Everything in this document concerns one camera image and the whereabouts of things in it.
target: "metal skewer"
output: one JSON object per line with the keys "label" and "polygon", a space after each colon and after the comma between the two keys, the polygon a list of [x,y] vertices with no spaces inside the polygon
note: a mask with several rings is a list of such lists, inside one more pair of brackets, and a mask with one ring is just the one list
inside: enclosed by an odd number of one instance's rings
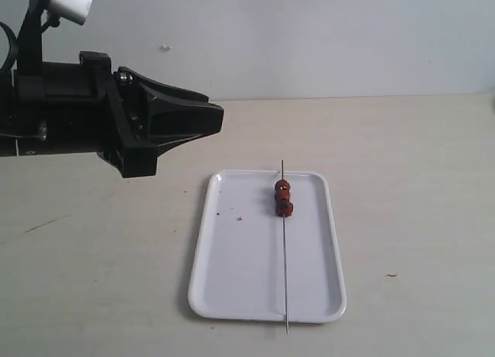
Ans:
{"label": "metal skewer", "polygon": [[[284,161],[282,160],[282,179],[284,178]],[[288,306],[287,306],[287,250],[285,248],[285,215],[282,217],[282,232],[284,235],[284,295],[285,295],[285,333],[288,335]]]}

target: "white tray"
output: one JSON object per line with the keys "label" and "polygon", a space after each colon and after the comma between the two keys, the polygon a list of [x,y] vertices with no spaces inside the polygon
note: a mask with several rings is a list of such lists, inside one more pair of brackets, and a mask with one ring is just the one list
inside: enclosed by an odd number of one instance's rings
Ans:
{"label": "white tray", "polygon": [[[206,318],[284,321],[280,172],[224,170],[212,176],[196,247],[189,304]],[[285,172],[293,216],[286,221],[288,319],[338,319],[347,299],[325,179]]]}

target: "table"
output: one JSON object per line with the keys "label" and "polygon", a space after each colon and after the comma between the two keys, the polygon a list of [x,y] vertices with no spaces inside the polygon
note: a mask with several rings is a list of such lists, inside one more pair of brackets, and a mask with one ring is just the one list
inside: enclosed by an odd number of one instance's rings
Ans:
{"label": "table", "polygon": [[[221,105],[222,132],[156,177],[92,154],[0,159],[0,355],[495,354],[492,95]],[[186,298],[207,179],[281,158],[329,183],[348,297],[288,338]]]}

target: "black mount bracket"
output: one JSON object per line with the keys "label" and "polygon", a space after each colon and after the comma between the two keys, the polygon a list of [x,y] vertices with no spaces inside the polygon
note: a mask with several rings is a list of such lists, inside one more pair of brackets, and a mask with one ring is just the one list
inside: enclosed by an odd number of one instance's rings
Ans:
{"label": "black mount bracket", "polygon": [[43,62],[41,17],[50,0],[30,0],[17,38],[17,70],[0,77],[0,156],[98,152],[124,178],[154,175],[157,158],[216,134],[224,110],[204,94],[119,67],[104,53]]}

